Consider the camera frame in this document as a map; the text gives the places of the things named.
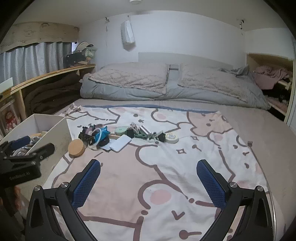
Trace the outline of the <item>round wooden lid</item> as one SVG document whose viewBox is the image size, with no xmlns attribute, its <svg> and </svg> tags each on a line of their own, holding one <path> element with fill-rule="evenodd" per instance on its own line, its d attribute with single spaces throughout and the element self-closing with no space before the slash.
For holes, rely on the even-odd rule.
<svg viewBox="0 0 296 241">
<path fill-rule="evenodd" d="M 81 139 L 75 139 L 68 145 L 68 153 L 71 158 L 80 157 L 85 151 L 85 144 Z"/>
</svg>

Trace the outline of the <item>crocheted blue brown yarn piece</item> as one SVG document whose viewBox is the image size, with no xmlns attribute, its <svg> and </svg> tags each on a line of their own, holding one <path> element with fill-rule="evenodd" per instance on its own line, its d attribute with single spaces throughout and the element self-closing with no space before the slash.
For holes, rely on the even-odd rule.
<svg viewBox="0 0 296 241">
<path fill-rule="evenodd" d="M 95 135 L 95 125 L 83 126 L 78 138 L 88 145 L 93 145 L 95 143 Z"/>
</svg>

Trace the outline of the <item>black round tin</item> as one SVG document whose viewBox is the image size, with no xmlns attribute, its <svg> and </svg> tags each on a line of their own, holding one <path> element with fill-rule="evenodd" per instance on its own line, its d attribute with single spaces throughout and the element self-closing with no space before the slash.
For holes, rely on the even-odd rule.
<svg viewBox="0 0 296 241">
<path fill-rule="evenodd" d="M 99 145 L 100 147 L 103 147 L 103 146 L 107 145 L 109 142 L 110 142 L 110 139 L 109 139 L 109 137 L 107 136 L 107 137 L 105 137 L 103 140 L 100 140 L 100 142 L 98 143 L 98 145 Z"/>
</svg>

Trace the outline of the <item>white plastic case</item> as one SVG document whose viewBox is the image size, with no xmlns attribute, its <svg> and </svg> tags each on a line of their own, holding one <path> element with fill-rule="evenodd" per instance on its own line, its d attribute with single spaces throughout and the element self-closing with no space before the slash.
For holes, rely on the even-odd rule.
<svg viewBox="0 0 296 241">
<path fill-rule="evenodd" d="M 110 149 L 116 153 L 120 152 L 127 144 L 132 141 L 127 135 L 121 135 L 117 140 L 110 144 Z"/>
</svg>

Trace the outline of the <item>white round tape measure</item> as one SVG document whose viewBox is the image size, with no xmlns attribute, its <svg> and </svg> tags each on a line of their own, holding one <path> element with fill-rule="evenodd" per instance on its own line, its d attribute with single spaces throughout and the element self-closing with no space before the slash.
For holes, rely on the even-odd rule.
<svg viewBox="0 0 296 241">
<path fill-rule="evenodd" d="M 179 137 L 174 133 L 166 133 L 165 142 L 175 144 L 179 141 Z"/>
</svg>

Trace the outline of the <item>white cardboard shoe box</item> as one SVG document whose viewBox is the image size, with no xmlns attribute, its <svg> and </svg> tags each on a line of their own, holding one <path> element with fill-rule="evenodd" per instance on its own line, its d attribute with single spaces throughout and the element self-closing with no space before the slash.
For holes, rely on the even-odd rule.
<svg viewBox="0 0 296 241">
<path fill-rule="evenodd" d="M 62 156 L 66 154 L 68 145 L 72 141 L 65 117 L 48 114 L 32 114 L 9 132 L 1 140 L 1 143 L 14 141 L 25 136 L 38 138 L 38 141 L 28 151 L 28 154 L 48 143 L 52 143 L 55 146 L 55 152 L 44 161 L 41 161 L 41 173 L 44 178 L 50 175 Z"/>
</svg>

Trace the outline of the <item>wooden shelf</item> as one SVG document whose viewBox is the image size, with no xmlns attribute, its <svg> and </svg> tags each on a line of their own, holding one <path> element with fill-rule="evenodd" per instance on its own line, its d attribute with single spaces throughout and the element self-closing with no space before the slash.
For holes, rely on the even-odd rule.
<svg viewBox="0 0 296 241">
<path fill-rule="evenodd" d="M 1 93 L 1 138 L 4 138 L 13 128 L 29 117 L 24 104 L 28 93 L 44 84 L 61 80 L 69 74 L 76 73 L 82 79 L 94 68 L 94 64 L 88 64 L 53 71 L 34 77 Z"/>
</svg>

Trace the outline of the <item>dark brown folded blanket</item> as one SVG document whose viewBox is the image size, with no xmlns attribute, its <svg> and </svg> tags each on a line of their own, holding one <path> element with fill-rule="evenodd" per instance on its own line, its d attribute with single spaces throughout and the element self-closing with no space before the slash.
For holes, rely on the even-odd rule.
<svg viewBox="0 0 296 241">
<path fill-rule="evenodd" d="M 61 80 L 35 88 L 24 99 L 26 114 L 54 114 L 80 98 L 80 76 L 69 74 Z"/>
</svg>

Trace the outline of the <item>blue foil packet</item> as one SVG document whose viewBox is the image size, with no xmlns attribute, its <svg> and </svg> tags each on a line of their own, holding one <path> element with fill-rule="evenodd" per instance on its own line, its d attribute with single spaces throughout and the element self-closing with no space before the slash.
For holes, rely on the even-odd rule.
<svg viewBox="0 0 296 241">
<path fill-rule="evenodd" d="M 100 140 L 103 140 L 106 138 L 108 135 L 110 135 L 110 131 L 108 130 L 107 126 L 99 128 L 98 131 L 98 136 Z"/>
</svg>

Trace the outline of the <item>grey duvet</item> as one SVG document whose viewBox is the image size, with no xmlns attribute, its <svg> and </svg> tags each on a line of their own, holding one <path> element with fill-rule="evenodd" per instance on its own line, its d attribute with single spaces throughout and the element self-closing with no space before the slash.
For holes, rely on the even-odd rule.
<svg viewBox="0 0 296 241">
<path fill-rule="evenodd" d="M 86 74 L 82 79 L 80 95 L 81 97 L 88 99 L 92 98 L 124 101 L 177 100 L 242 106 L 248 108 L 260 108 L 264 110 L 268 110 L 270 108 L 270 105 L 268 104 L 266 98 L 265 102 L 263 103 L 255 101 L 245 103 L 234 97 L 220 94 L 217 92 L 181 87 L 178 85 L 178 79 L 180 74 L 179 66 L 180 65 L 169 65 L 169 76 L 166 84 L 166 94 L 159 94 L 152 91 L 146 91 L 136 88 L 124 88 L 108 84 L 97 83 L 89 79 L 90 74 Z"/>
</svg>

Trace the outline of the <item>mint green round case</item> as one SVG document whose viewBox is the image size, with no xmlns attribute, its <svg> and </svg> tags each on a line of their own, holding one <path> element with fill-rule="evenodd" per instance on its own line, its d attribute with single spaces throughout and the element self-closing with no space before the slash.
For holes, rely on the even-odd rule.
<svg viewBox="0 0 296 241">
<path fill-rule="evenodd" d="M 125 135 L 128 128 L 128 126 L 119 126 L 115 128 L 114 133 L 118 136 Z"/>
</svg>

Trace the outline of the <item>grey curtain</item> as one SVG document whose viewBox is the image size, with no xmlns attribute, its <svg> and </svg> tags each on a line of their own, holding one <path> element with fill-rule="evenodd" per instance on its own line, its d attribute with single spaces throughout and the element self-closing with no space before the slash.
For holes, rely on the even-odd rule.
<svg viewBox="0 0 296 241">
<path fill-rule="evenodd" d="M 64 68 L 63 58 L 72 50 L 71 43 L 45 42 L 1 53 L 1 82 L 9 78 L 18 85 L 34 77 Z"/>
</svg>

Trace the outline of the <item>cartoon print blanket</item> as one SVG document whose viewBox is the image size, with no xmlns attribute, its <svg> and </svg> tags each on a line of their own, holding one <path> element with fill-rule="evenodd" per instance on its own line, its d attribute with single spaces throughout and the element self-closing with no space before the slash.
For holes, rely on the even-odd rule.
<svg viewBox="0 0 296 241">
<path fill-rule="evenodd" d="M 218 111 L 161 107 L 84 106 L 70 114 L 73 138 L 84 126 L 144 126 L 178 137 L 176 143 L 133 138 L 119 152 L 86 149 L 80 157 L 64 154 L 44 184 L 70 181 L 92 159 L 101 173 L 78 209 L 98 240 L 200 240 L 219 214 L 196 173 L 205 159 L 227 181 L 241 188 L 267 180 L 251 149 Z"/>
</svg>

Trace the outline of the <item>green plastic clip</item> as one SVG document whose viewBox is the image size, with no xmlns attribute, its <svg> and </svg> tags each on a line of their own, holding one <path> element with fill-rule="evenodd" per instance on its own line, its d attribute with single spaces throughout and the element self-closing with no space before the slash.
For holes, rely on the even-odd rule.
<svg viewBox="0 0 296 241">
<path fill-rule="evenodd" d="M 140 138 L 143 140 L 157 139 L 159 135 L 160 135 L 160 133 L 156 133 L 156 132 L 149 133 L 149 134 L 134 132 L 134 138 Z"/>
</svg>

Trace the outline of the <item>white cap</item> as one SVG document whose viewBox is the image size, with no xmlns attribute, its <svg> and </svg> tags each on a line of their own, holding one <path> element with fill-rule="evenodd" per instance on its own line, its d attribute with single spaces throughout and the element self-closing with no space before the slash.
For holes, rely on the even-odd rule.
<svg viewBox="0 0 296 241">
<path fill-rule="evenodd" d="M 93 44 L 89 44 L 87 41 L 82 41 L 77 45 L 75 51 L 83 51 L 87 47 L 93 47 L 93 46 L 94 46 Z"/>
</svg>

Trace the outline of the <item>black small box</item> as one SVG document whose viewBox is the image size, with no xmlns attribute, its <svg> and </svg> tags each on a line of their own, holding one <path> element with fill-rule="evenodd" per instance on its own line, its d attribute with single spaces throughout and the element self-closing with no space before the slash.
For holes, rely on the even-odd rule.
<svg viewBox="0 0 296 241">
<path fill-rule="evenodd" d="M 160 134 L 157 136 L 157 139 L 158 139 L 160 142 L 165 142 L 165 138 L 166 138 L 166 134 L 165 134 L 165 133 L 160 133 Z"/>
</svg>

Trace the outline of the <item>left beige quilted pillow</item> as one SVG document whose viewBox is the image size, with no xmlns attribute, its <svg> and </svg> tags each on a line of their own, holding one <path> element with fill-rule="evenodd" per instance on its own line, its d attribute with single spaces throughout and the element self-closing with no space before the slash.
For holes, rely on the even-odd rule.
<svg viewBox="0 0 296 241">
<path fill-rule="evenodd" d="M 90 74 L 89 79 L 117 87 L 166 94 L 168 76 L 168 64 L 130 62 L 106 65 Z"/>
</svg>

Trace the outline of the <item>beige quilted pillow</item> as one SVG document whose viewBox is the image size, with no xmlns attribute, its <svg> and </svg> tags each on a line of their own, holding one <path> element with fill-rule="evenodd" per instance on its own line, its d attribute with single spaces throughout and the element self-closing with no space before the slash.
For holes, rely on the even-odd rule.
<svg viewBox="0 0 296 241">
<path fill-rule="evenodd" d="M 130 62 L 106 65 L 90 74 L 89 79 L 117 87 L 166 94 L 168 76 L 168 64 Z"/>
<path fill-rule="evenodd" d="M 181 87 L 217 92 L 245 103 L 265 102 L 262 91 L 250 75 L 248 65 L 229 70 L 181 64 L 179 73 L 178 85 Z"/>
</svg>

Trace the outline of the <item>right beige quilted pillow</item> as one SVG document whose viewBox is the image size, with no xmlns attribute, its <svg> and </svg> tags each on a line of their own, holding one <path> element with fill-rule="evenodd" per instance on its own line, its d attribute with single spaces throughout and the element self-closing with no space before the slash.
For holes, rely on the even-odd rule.
<svg viewBox="0 0 296 241">
<path fill-rule="evenodd" d="M 178 85 L 181 87 L 217 92 L 245 103 L 265 102 L 262 91 L 250 75 L 248 65 L 229 70 L 181 64 L 179 73 Z"/>
</svg>

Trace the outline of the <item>pink clothes pile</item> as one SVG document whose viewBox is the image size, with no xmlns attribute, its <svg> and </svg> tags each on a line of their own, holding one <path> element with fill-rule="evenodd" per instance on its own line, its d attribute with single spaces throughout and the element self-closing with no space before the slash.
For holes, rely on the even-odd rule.
<svg viewBox="0 0 296 241">
<path fill-rule="evenodd" d="M 285 68 L 259 66 L 253 71 L 255 83 L 261 90 L 273 89 L 279 81 L 292 77 L 292 72 Z"/>
</svg>

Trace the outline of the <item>white hanging pouch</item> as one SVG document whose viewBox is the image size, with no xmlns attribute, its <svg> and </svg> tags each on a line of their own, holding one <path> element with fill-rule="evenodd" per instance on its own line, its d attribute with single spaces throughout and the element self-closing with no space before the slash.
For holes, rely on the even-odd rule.
<svg viewBox="0 0 296 241">
<path fill-rule="evenodd" d="M 120 30 L 122 42 L 124 45 L 131 45 L 135 43 L 135 37 L 130 20 L 121 23 Z"/>
</svg>

